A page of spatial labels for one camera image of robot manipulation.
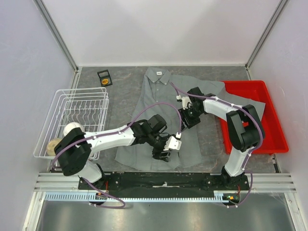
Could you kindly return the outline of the black box with brooch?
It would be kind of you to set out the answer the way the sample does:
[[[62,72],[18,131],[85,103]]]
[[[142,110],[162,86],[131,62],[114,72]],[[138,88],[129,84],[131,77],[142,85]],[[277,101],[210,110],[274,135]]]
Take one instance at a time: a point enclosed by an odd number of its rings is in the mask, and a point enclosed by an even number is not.
[[[108,69],[97,72],[97,75],[99,77],[100,84],[102,87],[111,86],[113,84]]]

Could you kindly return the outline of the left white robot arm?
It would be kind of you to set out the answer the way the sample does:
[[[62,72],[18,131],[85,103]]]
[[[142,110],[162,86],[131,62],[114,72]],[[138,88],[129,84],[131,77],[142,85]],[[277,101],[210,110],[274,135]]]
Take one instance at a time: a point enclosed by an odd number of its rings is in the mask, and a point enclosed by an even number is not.
[[[73,128],[55,146],[54,152],[64,176],[79,176],[87,179],[93,188],[101,189],[106,182],[105,174],[99,164],[89,160],[90,155],[114,147],[146,143],[153,158],[167,161],[170,156],[167,143],[172,135],[166,133],[166,129],[166,121],[158,114],[101,132]]]

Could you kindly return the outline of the grey shirt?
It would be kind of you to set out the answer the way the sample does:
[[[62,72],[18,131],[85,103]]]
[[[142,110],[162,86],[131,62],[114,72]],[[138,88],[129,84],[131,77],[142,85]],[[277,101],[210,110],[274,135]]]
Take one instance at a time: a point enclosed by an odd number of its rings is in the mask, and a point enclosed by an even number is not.
[[[139,95],[135,108],[126,107],[118,109],[119,112],[131,112],[135,117],[141,110],[151,106],[140,119],[149,119],[159,114],[167,122],[167,133],[175,133],[179,128],[179,119],[172,108],[180,107],[176,101],[176,92],[171,86],[183,91],[199,87],[204,94],[212,93],[220,99],[238,105],[251,104],[256,108],[259,116],[263,116],[265,104],[249,100],[226,92],[225,84],[216,79],[214,74],[201,74],[197,72],[183,72],[175,69],[165,70],[150,67],[144,73],[142,88],[124,88],[121,91],[124,99]],[[170,161],[167,163],[152,157],[150,145],[140,144],[134,146],[118,147],[115,160],[125,166],[141,171],[206,171],[218,170],[227,160],[227,155],[222,150],[221,135],[218,131],[217,120],[213,115],[205,115],[202,122],[182,133],[182,146],[178,152],[171,152]]]

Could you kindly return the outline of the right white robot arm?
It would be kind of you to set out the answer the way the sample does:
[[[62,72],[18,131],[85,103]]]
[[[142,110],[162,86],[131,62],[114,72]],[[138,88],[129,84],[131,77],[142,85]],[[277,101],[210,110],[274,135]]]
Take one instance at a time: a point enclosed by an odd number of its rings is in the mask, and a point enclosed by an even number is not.
[[[212,114],[226,121],[232,144],[231,153],[221,174],[215,176],[210,184],[228,190],[237,187],[245,179],[244,171],[249,157],[262,145],[265,138],[255,107],[251,104],[246,106],[232,104],[213,94],[205,95],[198,87],[190,89],[183,97],[180,96],[180,90],[176,93],[177,101],[182,103],[182,108],[179,109],[182,129],[199,124],[202,114]]]

